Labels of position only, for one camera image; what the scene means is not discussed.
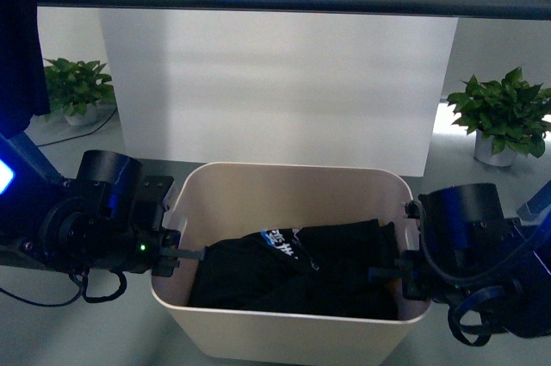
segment clothes rail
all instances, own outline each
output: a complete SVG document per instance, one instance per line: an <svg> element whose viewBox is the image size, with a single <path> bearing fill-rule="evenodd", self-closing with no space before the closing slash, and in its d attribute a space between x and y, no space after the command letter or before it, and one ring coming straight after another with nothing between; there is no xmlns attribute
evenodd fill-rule
<svg viewBox="0 0 551 366"><path fill-rule="evenodd" d="M551 20L551 0L38 0L38 5Z"/></svg>

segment white backdrop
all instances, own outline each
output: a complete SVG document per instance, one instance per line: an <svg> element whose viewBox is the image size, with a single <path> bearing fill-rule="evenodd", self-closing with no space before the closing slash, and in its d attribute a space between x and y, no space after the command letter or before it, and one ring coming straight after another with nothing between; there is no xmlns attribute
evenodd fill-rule
<svg viewBox="0 0 551 366"><path fill-rule="evenodd" d="M127 153L421 176L456 19L101 10Z"/></svg>

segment potted plant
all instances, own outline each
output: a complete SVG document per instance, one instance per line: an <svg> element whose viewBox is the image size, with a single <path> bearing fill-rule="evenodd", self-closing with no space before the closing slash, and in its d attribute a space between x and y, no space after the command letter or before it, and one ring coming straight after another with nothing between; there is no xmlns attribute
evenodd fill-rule
<svg viewBox="0 0 551 366"><path fill-rule="evenodd" d="M448 106L461 114L454 124L476 131L474 156L487 164L509 166L520 152L539 158L545 152L545 133L551 123L551 88L530 85L523 80L521 67L513 69L498 82L480 83L475 75L464 92L448 96Z"/></svg>
<svg viewBox="0 0 551 366"><path fill-rule="evenodd" d="M95 122L99 102L116 103L111 75L102 73L105 63L71 62L63 58L46 61L51 64L44 67L50 109L52 112L61 109L71 125Z"/></svg>

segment laundry basket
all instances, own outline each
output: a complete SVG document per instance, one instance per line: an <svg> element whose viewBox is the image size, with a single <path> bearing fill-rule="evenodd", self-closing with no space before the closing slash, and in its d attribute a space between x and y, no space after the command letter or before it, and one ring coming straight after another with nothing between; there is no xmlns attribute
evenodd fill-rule
<svg viewBox="0 0 551 366"><path fill-rule="evenodd" d="M207 164L189 175L168 228L180 248L199 249L266 229L392 221L400 250L416 248L415 222L403 217L412 193L381 170L266 164ZM152 291L207 355L264 362L377 365L422 319L428 301L396 290L399 320L356 319L187 307L197 262L182 260Z"/></svg>

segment black clothing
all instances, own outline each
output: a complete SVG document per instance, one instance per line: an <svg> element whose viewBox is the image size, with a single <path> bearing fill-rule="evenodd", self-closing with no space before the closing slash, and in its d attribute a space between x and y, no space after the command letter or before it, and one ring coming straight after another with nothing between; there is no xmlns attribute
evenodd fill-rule
<svg viewBox="0 0 551 366"><path fill-rule="evenodd" d="M393 223L268 230L207 248L189 297L191 307L397 319L369 267L393 268Z"/></svg>
<svg viewBox="0 0 551 366"><path fill-rule="evenodd" d="M50 112L36 0L0 0L0 133L24 131L33 115Z"/></svg>

